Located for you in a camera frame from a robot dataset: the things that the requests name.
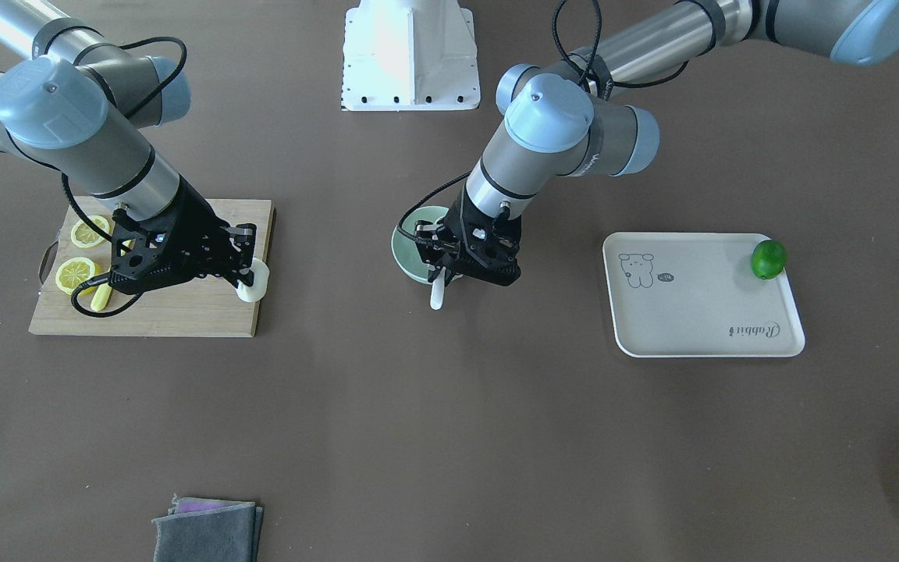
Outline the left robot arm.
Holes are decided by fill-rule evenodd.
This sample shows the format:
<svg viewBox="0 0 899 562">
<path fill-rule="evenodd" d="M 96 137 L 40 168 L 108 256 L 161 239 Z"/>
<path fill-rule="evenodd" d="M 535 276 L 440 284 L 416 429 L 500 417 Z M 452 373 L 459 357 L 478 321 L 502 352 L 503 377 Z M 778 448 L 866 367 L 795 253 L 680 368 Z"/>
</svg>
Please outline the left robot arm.
<svg viewBox="0 0 899 562">
<path fill-rule="evenodd" d="M 635 174 L 656 156 L 656 119 L 610 97 L 664 84 L 690 60 L 747 39 L 870 66 L 899 50 L 899 1 L 678 1 L 552 65 L 510 68 L 496 89 L 502 124 L 460 195 L 443 217 L 397 227 L 427 282 L 513 284 L 522 213 L 550 178 Z"/>
</svg>

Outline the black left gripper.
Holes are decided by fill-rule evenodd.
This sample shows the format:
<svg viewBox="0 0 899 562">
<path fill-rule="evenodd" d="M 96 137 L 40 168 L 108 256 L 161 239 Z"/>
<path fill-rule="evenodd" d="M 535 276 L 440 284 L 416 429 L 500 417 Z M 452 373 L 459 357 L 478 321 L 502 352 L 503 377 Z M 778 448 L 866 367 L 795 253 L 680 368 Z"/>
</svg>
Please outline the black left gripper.
<svg viewBox="0 0 899 562">
<path fill-rule="evenodd" d="M 427 264 L 428 284 L 441 276 L 447 286 L 459 274 L 499 286 L 513 284 L 521 276 L 521 225 L 520 217 L 504 220 L 498 205 L 492 216 L 485 215 L 461 191 L 443 220 L 415 221 L 415 247 L 422 262 L 442 259 L 442 265 Z"/>
</svg>

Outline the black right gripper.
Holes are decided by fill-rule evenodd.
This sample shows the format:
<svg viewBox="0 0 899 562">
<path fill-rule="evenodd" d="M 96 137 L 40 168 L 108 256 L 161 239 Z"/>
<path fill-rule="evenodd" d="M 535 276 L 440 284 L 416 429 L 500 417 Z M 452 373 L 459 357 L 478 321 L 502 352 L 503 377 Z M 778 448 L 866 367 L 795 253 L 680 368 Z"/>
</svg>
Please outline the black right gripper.
<svg viewBox="0 0 899 562">
<path fill-rule="evenodd" d="M 109 285 L 114 290 L 135 295 L 198 276 L 224 279 L 236 289 L 254 287 L 256 225 L 229 226 L 184 178 L 157 216 L 137 222 L 117 209 L 112 217 Z"/>
</svg>

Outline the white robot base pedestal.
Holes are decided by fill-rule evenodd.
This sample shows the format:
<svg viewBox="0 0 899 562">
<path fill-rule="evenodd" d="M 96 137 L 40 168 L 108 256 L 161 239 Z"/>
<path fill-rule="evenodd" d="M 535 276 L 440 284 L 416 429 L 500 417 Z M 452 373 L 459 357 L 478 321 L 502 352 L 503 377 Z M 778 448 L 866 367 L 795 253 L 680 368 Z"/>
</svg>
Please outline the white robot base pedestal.
<svg viewBox="0 0 899 562">
<path fill-rule="evenodd" d="M 457 1 L 361 1 L 345 15 L 340 107 L 477 108 L 477 54 L 474 16 Z"/>
</svg>

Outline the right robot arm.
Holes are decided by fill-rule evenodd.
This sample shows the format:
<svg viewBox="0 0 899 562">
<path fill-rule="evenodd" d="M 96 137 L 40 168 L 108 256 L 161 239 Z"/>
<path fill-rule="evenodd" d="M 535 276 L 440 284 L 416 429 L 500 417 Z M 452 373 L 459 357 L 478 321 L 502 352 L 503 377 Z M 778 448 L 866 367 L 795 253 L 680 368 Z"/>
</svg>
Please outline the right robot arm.
<svg viewBox="0 0 899 562">
<path fill-rule="evenodd" d="M 256 302 L 257 228 L 231 226 L 140 134 L 190 107 L 181 64 L 133 56 L 44 1 L 0 1 L 0 152 L 56 169 L 112 211 L 109 284 L 135 295 L 214 276 Z"/>
</svg>

